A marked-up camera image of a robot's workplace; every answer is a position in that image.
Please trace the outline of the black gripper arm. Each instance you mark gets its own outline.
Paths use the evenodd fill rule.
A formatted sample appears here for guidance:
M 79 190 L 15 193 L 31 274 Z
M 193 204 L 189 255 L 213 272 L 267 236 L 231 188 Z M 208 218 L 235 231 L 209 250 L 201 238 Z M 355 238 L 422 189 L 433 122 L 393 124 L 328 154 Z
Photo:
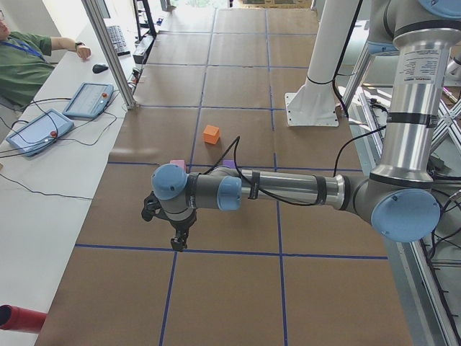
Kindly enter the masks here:
M 169 218 L 169 223 L 175 229 L 175 236 L 171 239 L 171 248 L 174 251 L 180 250 L 180 243 L 181 249 L 187 248 L 187 239 L 189 236 L 189 229 L 195 224 L 197 221 L 196 214 L 190 214 L 188 217 L 182 220 L 174 220 Z

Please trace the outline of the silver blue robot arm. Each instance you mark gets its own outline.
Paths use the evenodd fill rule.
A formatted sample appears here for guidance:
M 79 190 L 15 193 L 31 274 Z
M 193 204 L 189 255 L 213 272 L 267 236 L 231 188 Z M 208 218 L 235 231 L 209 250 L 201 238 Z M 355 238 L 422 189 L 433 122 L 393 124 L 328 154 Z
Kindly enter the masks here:
M 374 1 L 367 49 L 394 53 L 398 65 L 380 161 L 365 177 L 240 170 L 216 164 L 186 173 L 165 164 L 152 176 L 141 212 L 176 231 L 171 246 L 187 248 L 200 208 L 237 210 L 242 198 L 273 198 L 299 206 L 330 205 L 358 215 L 396 242 L 424 238 L 442 216 L 426 167 L 452 47 L 460 41 L 458 1 Z

